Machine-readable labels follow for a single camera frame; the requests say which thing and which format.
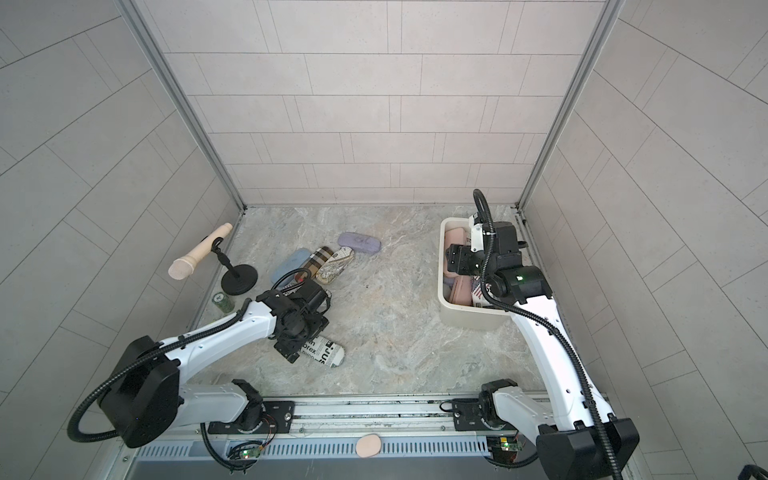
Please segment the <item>pink case front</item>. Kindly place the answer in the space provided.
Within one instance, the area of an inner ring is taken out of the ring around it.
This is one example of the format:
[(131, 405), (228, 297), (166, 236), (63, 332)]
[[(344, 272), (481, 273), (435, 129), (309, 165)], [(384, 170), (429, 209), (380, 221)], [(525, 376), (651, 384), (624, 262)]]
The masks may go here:
[(446, 278), (453, 279), (457, 277), (457, 274), (455, 272), (451, 272), (448, 270), (448, 265), (449, 265), (448, 250), (453, 245), (465, 246), (467, 244), (467, 240), (468, 240), (468, 234), (467, 234), (467, 231), (463, 228), (449, 229), (445, 232), (443, 273)]

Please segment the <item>newspaper case front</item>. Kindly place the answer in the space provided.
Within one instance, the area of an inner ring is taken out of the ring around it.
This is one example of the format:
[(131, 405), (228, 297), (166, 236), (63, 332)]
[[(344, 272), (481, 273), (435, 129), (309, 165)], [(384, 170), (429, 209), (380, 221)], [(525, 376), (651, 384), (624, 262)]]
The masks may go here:
[(340, 344), (320, 335), (306, 342), (301, 353), (330, 368), (340, 366), (345, 359), (345, 349)]

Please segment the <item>map print glasses case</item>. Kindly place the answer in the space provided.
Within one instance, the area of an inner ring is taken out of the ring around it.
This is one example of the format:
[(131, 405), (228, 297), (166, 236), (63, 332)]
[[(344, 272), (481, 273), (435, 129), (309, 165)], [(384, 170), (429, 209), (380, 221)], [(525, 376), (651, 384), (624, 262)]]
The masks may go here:
[(320, 284), (329, 285), (341, 275), (354, 258), (355, 252), (352, 248), (341, 247), (320, 267), (315, 280)]

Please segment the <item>cream plastic storage box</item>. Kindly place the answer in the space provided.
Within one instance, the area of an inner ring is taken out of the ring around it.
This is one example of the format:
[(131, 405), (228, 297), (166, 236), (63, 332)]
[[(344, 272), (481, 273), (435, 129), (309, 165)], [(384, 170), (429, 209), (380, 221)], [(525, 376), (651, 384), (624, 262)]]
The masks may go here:
[(444, 267), (446, 265), (445, 250), (448, 248), (448, 243), (445, 241), (445, 233), (448, 230), (455, 228), (469, 231), (471, 229), (470, 220), (468, 218), (448, 217), (440, 224), (437, 267), (437, 300), (440, 306), (439, 318), (445, 325), (451, 327), (475, 331), (496, 330), (511, 319), (508, 312), (492, 308), (463, 306), (451, 303), (447, 300), (444, 289), (444, 280), (446, 279), (446, 276), (444, 275)]

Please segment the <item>purple case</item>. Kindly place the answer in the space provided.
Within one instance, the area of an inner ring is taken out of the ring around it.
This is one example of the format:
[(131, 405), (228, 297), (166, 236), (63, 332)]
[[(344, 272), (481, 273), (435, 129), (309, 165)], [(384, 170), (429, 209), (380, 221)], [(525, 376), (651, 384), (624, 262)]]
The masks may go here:
[(377, 238), (355, 232), (342, 233), (338, 237), (337, 243), (340, 247), (348, 247), (356, 252), (369, 255), (378, 253), (382, 248), (382, 243)]

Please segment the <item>plaid glasses case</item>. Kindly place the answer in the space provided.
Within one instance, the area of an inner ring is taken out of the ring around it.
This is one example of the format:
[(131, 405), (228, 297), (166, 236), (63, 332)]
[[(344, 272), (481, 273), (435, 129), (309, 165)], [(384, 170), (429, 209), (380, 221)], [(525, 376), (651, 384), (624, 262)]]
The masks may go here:
[(333, 255), (334, 250), (328, 246), (322, 246), (315, 250), (302, 265), (305, 272), (301, 272), (301, 279), (312, 278), (323, 285), (330, 284), (331, 279), (327, 276), (328, 270), (323, 270), (323, 267)]

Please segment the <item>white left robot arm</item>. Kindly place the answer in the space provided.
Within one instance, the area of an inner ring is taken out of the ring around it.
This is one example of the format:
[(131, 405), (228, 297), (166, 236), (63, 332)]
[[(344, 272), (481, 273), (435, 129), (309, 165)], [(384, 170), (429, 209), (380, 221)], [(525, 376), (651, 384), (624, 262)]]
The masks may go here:
[(307, 279), (284, 290), (247, 298), (234, 313), (197, 330), (154, 341), (131, 342), (112, 374), (73, 411), (67, 436), (77, 443), (119, 437), (130, 448), (144, 446), (167, 430), (197, 424), (227, 424), (244, 433), (264, 422), (261, 394), (250, 383), (191, 387), (189, 379), (255, 341), (270, 339), (295, 362), (302, 347), (328, 326), (331, 295)]

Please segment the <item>black microphone stand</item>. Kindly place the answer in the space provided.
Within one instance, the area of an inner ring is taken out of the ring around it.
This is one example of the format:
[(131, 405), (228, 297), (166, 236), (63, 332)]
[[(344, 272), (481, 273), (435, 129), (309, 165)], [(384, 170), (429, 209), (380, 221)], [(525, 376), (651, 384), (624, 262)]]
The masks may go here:
[(250, 291), (258, 281), (257, 270), (248, 264), (233, 265), (229, 257), (221, 250), (223, 237), (216, 237), (211, 245), (211, 252), (226, 269), (221, 278), (222, 291), (231, 296), (242, 295)]

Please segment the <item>beige microphone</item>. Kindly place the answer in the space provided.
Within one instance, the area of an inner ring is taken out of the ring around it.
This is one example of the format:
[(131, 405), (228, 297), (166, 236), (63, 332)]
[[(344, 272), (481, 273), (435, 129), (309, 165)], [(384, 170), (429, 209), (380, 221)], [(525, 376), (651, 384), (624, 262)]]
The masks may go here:
[(222, 224), (188, 253), (175, 259), (168, 268), (170, 278), (181, 281), (191, 276), (202, 260), (210, 253), (213, 253), (232, 230), (233, 225), (231, 223)]

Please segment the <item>circuit board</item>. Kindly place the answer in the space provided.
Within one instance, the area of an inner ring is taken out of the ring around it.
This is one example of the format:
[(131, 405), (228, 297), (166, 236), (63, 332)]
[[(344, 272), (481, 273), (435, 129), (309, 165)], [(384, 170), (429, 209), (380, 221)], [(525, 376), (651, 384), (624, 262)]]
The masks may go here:
[(524, 448), (516, 436), (487, 436), (486, 443), (492, 457), (516, 456)]
[(230, 448), (228, 459), (231, 461), (256, 461), (264, 450), (260, 440), (247, 441)]

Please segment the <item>pink oval tag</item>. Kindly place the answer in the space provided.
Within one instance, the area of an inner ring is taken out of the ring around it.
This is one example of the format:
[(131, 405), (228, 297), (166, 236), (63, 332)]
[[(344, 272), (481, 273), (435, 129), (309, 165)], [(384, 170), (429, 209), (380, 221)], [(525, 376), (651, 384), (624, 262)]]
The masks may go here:
[(359, 458), (372, 458), (382, 451), (383, 441), (377, 434), (360, 437), (355, 444), (355, 453)]

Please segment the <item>right circuit board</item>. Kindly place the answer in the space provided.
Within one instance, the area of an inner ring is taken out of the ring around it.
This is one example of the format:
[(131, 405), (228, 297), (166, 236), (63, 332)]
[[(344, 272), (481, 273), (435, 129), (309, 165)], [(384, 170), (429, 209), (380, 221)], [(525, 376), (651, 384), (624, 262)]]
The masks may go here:
[(516, 436), (487, 436), (486, 443), (492, 457), (516, 456), (524, 448)]

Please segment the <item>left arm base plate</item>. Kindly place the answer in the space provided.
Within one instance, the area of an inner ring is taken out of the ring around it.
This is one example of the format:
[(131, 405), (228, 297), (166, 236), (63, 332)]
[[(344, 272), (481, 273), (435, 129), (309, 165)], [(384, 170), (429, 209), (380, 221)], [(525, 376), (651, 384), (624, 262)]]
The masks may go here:
[(247, 406), (233, 422), (210, 422), (206, 427), (213, 435), (287, 434), (293, 421), (296, 404), (293, 401), (263, 401)]

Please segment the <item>aluminium rail frame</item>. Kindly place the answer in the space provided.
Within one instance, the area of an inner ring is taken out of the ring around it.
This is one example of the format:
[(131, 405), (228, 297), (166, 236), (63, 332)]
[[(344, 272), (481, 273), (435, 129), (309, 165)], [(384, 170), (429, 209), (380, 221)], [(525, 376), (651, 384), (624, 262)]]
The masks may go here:
[[(567, 432), (589, 426), (591, 415), (581, 392), (566, 389), (549, 401), (530, 396), (519, 386), (499, 380), (482, 386), (474, 397), (484, 410), (496, 418), (513, 424), (530, 440), (547, 430)], [(294, 399), (296, 406), (288, 433), (301, 430), (353, 429), (429, 430), (438, 420), (453, 420), (440, 409), (451, 400), (429, 396), (391, 397), (322, 397)], [(167, 430), (199, 423), (233, 422), (247, 406), (266, 401), (245, 381), (228, 385), (186, 387), (141, 387), (125, 393), (112, 389), (98, 405), (118, 435), (129, 447), (146, 445)]]

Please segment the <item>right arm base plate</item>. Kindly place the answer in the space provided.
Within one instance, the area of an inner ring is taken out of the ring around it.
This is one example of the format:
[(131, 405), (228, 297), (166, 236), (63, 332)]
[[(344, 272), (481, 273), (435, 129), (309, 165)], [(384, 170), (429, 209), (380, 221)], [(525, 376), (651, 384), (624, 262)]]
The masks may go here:
[(458, 432), (516, 431), (517, 428), (496, 418), (484, 410), (483, 402), (478, 398), (454, 398), (443, 402), (440, 409), (448, 413), (454, 429)]

